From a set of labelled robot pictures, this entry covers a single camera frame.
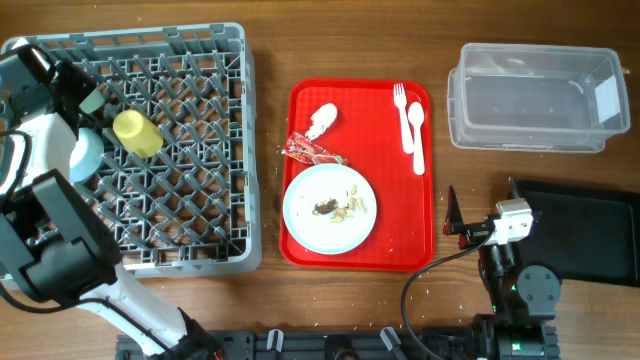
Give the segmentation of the light blue plate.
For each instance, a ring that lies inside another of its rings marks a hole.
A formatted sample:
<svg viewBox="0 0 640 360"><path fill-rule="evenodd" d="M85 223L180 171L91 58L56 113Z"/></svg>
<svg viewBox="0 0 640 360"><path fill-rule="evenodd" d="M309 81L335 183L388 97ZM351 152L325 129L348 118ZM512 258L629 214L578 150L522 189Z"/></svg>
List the light blue plate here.
<svg viewBox="0 0 640 360"><path fill-rule="evenodd" d="M340 223L329 216L312 214L314 205L331 197L341 199L338 191L358 185L366 214L356 212ZM364 243L377 220L377 199L372 186L357 171L339 164L315 165L296 175L287 187L282 216L293 239L308 251L322 255L349 252Z"/></svg>

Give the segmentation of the white napkin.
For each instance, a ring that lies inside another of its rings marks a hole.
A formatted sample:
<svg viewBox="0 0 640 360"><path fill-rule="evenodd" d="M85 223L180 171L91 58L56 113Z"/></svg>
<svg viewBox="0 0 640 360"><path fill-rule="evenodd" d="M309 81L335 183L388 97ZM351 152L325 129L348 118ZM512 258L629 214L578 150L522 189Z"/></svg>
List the white napkin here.
<svg viewBox="0 0 640 360"><path fill-rule="evenodd" d="M315 140L323 135L338 117L338 109L333 103L322 105L312 116L312 124L305 133L309 140Z"/></svg>

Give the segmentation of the food scraps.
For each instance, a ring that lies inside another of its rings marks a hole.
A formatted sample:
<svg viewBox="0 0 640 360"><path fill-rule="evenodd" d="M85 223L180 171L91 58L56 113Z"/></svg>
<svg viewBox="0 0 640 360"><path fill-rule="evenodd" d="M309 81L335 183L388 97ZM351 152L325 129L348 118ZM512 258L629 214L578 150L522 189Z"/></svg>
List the food scraps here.
<svg viewBox="0 0 640 360"><path fill-rule="evenodd" d="M318 202L312 209L315 216L329 216L331 223L340 223L351 218L356 212L366 214L368 209L364 204L364 198L358 195L358 185L352 184L349 189L339 190L343 198L331 197Z"/></svg>

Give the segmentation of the yellow plastic cup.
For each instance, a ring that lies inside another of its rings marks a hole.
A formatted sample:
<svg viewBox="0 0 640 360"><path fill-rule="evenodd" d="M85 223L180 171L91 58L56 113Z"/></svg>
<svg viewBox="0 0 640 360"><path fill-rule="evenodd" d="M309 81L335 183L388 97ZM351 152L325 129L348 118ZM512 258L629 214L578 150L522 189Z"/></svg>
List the yellow plastic cup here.
<svg viewBox="0 0 640 360"><path fill-rule="evenodd" d="M152 157L163 148L164 138L157 126L136 110L119 113L114 119L113 131L127 152L141 158Z"/></svg>

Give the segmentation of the white plastic fork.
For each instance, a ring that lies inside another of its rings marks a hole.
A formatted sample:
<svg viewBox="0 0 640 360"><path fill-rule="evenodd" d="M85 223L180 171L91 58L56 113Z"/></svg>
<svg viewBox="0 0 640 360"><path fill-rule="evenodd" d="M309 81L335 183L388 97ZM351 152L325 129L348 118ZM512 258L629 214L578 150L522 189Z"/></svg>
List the white plastic fork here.
<svg viewBox="0 0 640 360"><path fill-rule="evenodd" d="M406 112L407 97L402 83L393 86L393 102L399 114L402 149L406 154L413 152L413 140Z"/></svg>

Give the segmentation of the light blue bowl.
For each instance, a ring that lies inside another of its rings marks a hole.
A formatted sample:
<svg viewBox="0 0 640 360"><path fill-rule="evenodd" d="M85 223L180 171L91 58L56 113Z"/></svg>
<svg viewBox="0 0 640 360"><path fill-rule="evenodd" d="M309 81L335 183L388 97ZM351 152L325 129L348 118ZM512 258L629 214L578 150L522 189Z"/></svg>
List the light blue bowl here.
<svg viewBox="0 0 640 360"><path fill-rule="evenodd" d="M91 129L80 128L70 157L71 183L88 180L101 166L104 145L101 137Z"/></svg>

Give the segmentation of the white plastic spoon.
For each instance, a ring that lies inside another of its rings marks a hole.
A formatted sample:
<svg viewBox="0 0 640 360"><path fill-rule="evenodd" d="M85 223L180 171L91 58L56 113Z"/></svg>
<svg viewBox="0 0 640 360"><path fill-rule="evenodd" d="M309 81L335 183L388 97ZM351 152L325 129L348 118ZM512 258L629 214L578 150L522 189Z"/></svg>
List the white plastic spoon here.
<svg viewBox="0 0 640 360"><path fill-rule="evenodd" d="M413 127L413 170L416 175L423 175L425 173L425 159L421 127L425 121L425 113L419 102L413 102L409 106L408 120Z"/></svg>

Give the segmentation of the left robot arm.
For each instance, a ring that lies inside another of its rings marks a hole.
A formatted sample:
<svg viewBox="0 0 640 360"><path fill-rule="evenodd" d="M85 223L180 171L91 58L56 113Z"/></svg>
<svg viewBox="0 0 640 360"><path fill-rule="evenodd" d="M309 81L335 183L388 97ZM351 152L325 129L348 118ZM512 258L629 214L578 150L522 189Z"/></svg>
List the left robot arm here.
<svg viewBox="0 0 640 360"><path fill-rule="evenodd" d="M251 53L242 41L46 41L1 55L1 270L20 309L78 308L146 359L249 359L144 287L261 260Z"/></svg>

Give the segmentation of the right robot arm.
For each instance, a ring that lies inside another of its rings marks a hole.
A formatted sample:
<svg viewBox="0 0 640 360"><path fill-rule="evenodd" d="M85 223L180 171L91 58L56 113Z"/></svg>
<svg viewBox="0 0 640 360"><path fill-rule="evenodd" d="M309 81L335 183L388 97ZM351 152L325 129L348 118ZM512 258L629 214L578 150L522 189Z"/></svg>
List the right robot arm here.
<svg viewBox="0 0 640 360"><path fill-rule="evenodd" d="M509 198L496 203L483 221L465 223L455 192L449 193L446 230L459 236L461 250L479 253L478 272L492 304L465 329L469 359L540 359L560 357L556 317L561 280L554 270L521 259L520 243L529 238L541 213L531 209L514 177Z"/></svg>

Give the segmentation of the mint green bowl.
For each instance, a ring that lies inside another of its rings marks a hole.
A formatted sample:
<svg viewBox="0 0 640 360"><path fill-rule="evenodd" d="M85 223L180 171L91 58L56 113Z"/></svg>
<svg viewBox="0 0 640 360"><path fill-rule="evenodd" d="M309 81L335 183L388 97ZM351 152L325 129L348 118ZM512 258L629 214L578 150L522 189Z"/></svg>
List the mint green bowl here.
<svg viewBox="0 0 640 360"><path fill-rule="evenodd" d="M99 110L104 103L105 98L102 92L96 88L79 104L79 109L86 114L93 114Z"/></svg>

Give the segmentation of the red snack wrapper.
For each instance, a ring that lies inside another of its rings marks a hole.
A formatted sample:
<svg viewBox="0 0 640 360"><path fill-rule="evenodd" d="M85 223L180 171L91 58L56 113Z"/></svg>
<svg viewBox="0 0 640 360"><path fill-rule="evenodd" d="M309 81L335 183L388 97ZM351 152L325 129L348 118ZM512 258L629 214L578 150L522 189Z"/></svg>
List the red snack wrapper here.
<svg viewBox="0 0 640 360"><path fill-rule="evenodd" d="M289 136L281 153L308 165L348 163L346 158L322 148L298 132Z"/></svg>

